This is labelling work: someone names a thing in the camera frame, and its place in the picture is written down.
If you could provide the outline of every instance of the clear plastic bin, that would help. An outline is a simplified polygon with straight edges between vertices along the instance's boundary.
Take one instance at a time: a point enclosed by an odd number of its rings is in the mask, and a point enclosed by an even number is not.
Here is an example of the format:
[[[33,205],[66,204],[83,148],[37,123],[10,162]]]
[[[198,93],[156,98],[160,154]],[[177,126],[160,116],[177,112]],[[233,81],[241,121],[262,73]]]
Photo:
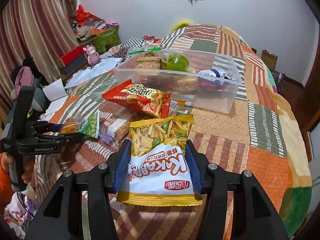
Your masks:
[[[195,73],[137,68],[137,58],[142,57],[139,53],[114,68],[118,84],[131,79],[135,84],[172,93],[173,99],[186,101],[188,106],[229,113],[238,87],[242,84],[239,71],[231,56],[184,49],[162,49],[161,52],[167,58],[171,54],[182,54],[189,61],[188,71]],[[232,80],[197,74],[200,70],[215,67],[225,70]],[[203,78],[218,86],[200,85]]]

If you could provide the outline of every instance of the yellow bag edge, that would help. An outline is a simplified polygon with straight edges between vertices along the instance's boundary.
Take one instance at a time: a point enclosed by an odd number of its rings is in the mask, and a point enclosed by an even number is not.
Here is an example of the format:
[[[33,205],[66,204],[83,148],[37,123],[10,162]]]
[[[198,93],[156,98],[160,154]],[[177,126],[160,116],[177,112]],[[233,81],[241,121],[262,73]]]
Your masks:
[[[176,120],[180,122],[190,122],[193,121],[193,114],[183,114],[183,115],[177,115],[177,116],[171,116],[171,117],[165,117],[165,118],[155,118],[155,119],[146,119],[146,120],[141,120],[141,121],[136,121],[132,122],[130,124],[130,127],[140,127],[152,123],[157,123],[157,122],[163,122],[163,121],[169,121],[169,120]]]
[[[200,194],[156,195],[126,191],[119,191],[116,201],[133,205],[156,207],[199,206],[203,203],[202,196]]]

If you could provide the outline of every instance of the green storage box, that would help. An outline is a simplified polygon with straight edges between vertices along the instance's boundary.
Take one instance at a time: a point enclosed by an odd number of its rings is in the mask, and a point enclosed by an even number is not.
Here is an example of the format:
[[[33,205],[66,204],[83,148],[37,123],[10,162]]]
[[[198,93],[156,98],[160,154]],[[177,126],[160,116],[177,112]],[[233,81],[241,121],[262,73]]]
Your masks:
[[[106,45],[113,47],[120,43],[121,41],[116,27],[112,27],[111,29],[96,35],[95,39],[92,41],[92,44],[96,47],[96,51],[99,54],[103,54],[107,51]]]

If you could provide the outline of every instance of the striped curtain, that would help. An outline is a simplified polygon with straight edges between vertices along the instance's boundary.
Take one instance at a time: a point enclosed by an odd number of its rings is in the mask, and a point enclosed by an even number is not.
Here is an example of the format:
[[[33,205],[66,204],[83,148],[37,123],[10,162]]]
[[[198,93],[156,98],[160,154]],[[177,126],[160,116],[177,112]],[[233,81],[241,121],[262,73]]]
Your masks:
[[[76,0],[10,0],[0,14],[0,106],[12,107],[11,72],[33,57],[48,82],[60,75],[56,60],[78,45],[71,23]]]

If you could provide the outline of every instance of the bed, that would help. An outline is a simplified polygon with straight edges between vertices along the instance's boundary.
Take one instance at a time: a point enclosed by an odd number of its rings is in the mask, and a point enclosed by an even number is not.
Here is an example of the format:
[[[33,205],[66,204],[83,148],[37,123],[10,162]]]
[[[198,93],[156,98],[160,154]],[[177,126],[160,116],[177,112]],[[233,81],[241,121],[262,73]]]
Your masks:
[[[259,180],[285,225],[289,237],[301,225],[311,199],[311,177],[303,139],[288,102],[276,91],[270,71],[233,30],[218,25],[190,25],[158,41],[163,48],[181,48],[231,55],[239,70],[242,85],[229,114],[191,106],[179,112],[194,115],[189,135],[196,150],[210,162],[227,171],[250,170]],[[110,117],[101,93],[116,85],[108,72],[79,85],[73,96],[53,117],[62,123],[70,111],[85,115],[100,110],[100,121]],[[101,139],[65,149],[60,155],[37,156],[35,179],[39,205],[57,178],[66,169],[88,171],[104,162],[115,150]],[[83,192],[85,239],[89,239],[86,213],[87,193]],[[146,207],[116,202],[109,195],[119,239],[195,239],[202,206]],[[233,195],[228,195],[224,239],[230,238]],[[29,221],[22,226],[10,214],[6,220],[19,229],[21,237]]]

